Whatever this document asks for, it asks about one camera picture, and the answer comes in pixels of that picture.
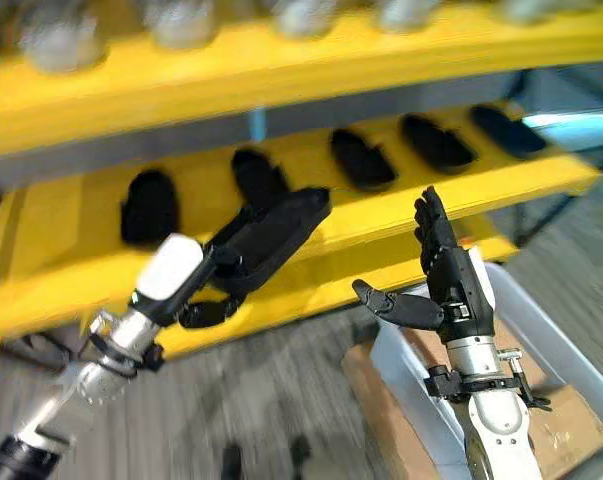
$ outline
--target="shelf tier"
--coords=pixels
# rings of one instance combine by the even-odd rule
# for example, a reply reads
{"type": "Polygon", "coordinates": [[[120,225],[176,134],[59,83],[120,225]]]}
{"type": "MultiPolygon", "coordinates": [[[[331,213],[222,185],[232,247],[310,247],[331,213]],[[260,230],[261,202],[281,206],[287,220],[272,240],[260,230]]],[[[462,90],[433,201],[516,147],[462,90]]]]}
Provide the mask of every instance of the shelf tier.
{"type": "Polygon", "coordinates": [[[98,2],[109,56],[71,75],[0,57],[0,154],[255,107],[395,85],[548,65],[603,61],[603,5],[535,26],[494,19],[487,2],[445,3],[405,35],[372,27],[366,10],[334,30],[292,41],[257,18],[225,22],[206,48],[169,52],[140,31],[127,0],[98,2]]]}
{"type": "MultiPolygon", "coordinates": [[[[387,244],[379,244],[381,250],[400,251],[397,235],[414,230],[413,205],[428,185],[436,186],[450,218],[458,219],[553,192],[585,191],[600,175],[553,146],[535,160],[513,159],[474,129],[464,109],[432,112],[429,116],[457,130],[477,152],[478,160],[462,174],[437,174],[401,142],[397,118],[362,122],[355,128],[371,142],[383,145],[399,173],[390,190],[374,195],[355,192],[348,185],[328,152],[328,130],[264,142],[261,147],[281,164],[292,188],[320,185],[333,189],[332,214],[286,268],[299,264],[302,266],[298,268],[307,270],[299,278],[319,278],[332,273],[312,271],[321,271],[324,263],[344,261],[343,252],[357,252],[358,248],[386,240],[387,244]]],[[[64,324],[83,312],[128,297],[150,252],[130,248],[121,241],[119,205],[132,179],[145,168],[159,167],[170,174],[181,206],[182,231],[207,241],[242,203],[230,168],[233,152],[234,147],[228,147],[153,164],[123,165],[34,184],[6,195],[0,205],[0,338],[64,324]]],[[[416,266],[411,267],[414,275],[416,266]]],[[[296,274],[291,276],[291,285],[295,278],[296,274]]],[[[397,278],[399,283],[409,283],[417,276],[402,273],[397,278]]],[[[312,283],[316,292],[324,291],[320,284],[312,283]]],[[[325,288],[329,296],[331,287],[325,288]]],[[[306,295],[306,290],[286,295],[296,298],[306,295]]],[[[317,295],[311,295],[313,301],[323,294],[317,295]]],[[[323,301],[326,305],[336,302],[323,301]]],[[[292,316],[290,312],[282,317],[292,316]]]]}
{"type": "MultiPolygon", "coordinates": [[[[516,252],[507,239],[495,232],[485,216],[468,217],[454,221],[457,236],[464,246],[477,245],[486,260],[505,260],[516,252]]],[[[272,328],[295,319],[311,316],[356,300],[351,288],[356,278],[384,289],[396,289],[424,279],[419,261],[420,248],[410,232],[382,240],[360,244],[326,257],[308,258],[284,266],[261,290],[251,295],[232,319],[217,327],[187,331],[180,326],[164,330],[157,341],[166,351],[166,357],[184,354],[250,333],[272,328]]],[[[45,291],[18,295],[16,285],[0,295],[0,340],[9,335],[37,331],[55,324],[52,317],[23,323],[25,312],[40,314],[41,309],[53,313],[67,296],[64,293],[84,291],[90,277],[71,270],[42,286],[45,291]]],[[[196,298],[217,299],[218,292],[206,289],[196,298]]],[[[112,311],[125,310],[127,295],[111,296],[105,303],[112,311]]],[[[97,305],[83,309],[75,318],[85,321],[97,305]]]]}

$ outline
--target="cardboard box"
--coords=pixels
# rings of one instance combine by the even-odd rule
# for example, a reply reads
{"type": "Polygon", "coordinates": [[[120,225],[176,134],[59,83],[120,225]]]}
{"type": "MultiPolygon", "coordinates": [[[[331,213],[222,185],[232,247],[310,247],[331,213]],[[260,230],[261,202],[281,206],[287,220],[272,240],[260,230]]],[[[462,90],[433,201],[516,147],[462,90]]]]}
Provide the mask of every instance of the cardboard box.
{"type": "Polygon", "coordinates": [[[341,362],[361,410],[379,443],[393,480],[439,478],[419,437],[406,420],[394,396],[372,366],[370,345],[350,349],[341,362]]]}
{"type": "MultiPolygon", "coordinates": [[[[353,347],[342,366],[379,442],[390,478],[440,478],[416,432],[372,366],[369,351],[369,346],[353,347]]],[[[603,424],[574,388],[565,386],[547,396],[553,411],[532,409],[529,433],[543,478],[553,480],[603,447],[603,424]]]]}
{"type": "Polygon", "coordinates": [[[530,410],[530,438],[543,478],[561,478],[603,448],[603,423],[571,386],[547,395],[552,412],[530,410]]]}
{"type": "MultiPolygon", "coordinates": [[[[523,371],[525,372],[526,378],[530,386],[534,388],[542,387],[546,383],[546,374],[534,361],[534,359],[528,355],[523,346],[519,341],[512,335],[510,330],[505,324],[495,318],[494,321],[494,342],[498,349],[503,350],[506,348],[520,348],[523,350],[523,358],[521,364],[523,365],[523,371]]],[[[450,361],[448,360],[448,352],[446,351],[445,345],[441,343],[439,336],[436,332],[427,332],[425,330],[412,330],[406,328],[403,332],[406,340],[415,347],[417,353],[420,354],[423,364],[426,367],[433,365],[447,365],[450,368],[450,361]]],[[[507,366],[505,366],[506,373],[510,373],[507,366]]]]}

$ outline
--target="yellow tray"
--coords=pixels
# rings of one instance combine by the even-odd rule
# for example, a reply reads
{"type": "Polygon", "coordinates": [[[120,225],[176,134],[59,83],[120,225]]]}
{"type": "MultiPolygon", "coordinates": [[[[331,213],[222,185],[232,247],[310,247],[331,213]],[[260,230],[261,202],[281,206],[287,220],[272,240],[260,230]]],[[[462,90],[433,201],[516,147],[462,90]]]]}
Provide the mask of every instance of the yellow tray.
{"type": "Polygon", "coordinates": [[[109,56],[72,75],[0,57],[0,154],[43,145],[428,80],[603,61],[603,5],[530,27],[493,19],[490,2],[451,2],[419,32],[390,35],[372,14],[291,41],[269,19],[224,23],[207,48],[169,52],[140,32],[128,0],[100,0],[109,56]]]}
{"type": "MultiPolygon", "coordinates": [[[[389,191],[376,195],[351,190],[329,155],[327,130],[263,144],[293,188],[334,189],[333,213],[289,263],[323,262],[346,248],[413,230],[414,201],[430,184],[450,217],[460,218],[552,192],[582,191],[599,176],[554,147],[536,160],[514,160],[475,131],[464,110],[430,115],[457,128],[478,161],[461,175],[437,174],[401,143],[396,118],[363,122],[356,128],[382,142],[400,176],[389,191]]],[[[183,232],[209,239],[241,205],[230,169],[233,151],[108,168],[6,195],[0,206],[0,338],[66,323],[80,312],[127,298],[149,253],[121,242],[119,202],[148,166],[160,166],[174,179],[183,232]]]]}

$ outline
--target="black shoe insole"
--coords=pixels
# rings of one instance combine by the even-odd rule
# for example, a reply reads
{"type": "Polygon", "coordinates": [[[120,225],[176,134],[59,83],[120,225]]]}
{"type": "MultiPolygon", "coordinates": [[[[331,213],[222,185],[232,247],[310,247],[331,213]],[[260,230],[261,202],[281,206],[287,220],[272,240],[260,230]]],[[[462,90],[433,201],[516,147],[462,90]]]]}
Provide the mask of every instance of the black shoe insole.
{"type": "Polygon", "coordinates": [[[330,146],[337,164],[359,190],[387,190],[397,178],[381,147],[369,147],[360,135],[351,130],[332,132],[330,146]]]}
{"type": "Polygon", "coordinates": [[[513,157],[528,159],[548,145],[523,120],[511,120],[492,106],[472,107],[470,118],[494,143],[513,157]]]}
{"type": "Polygon", "coordinates": [[[403,139],[438,172],[456,174],[477,158],[452,130],[445,130],[419,115],[405,115],[400,122],[403,139]]]}

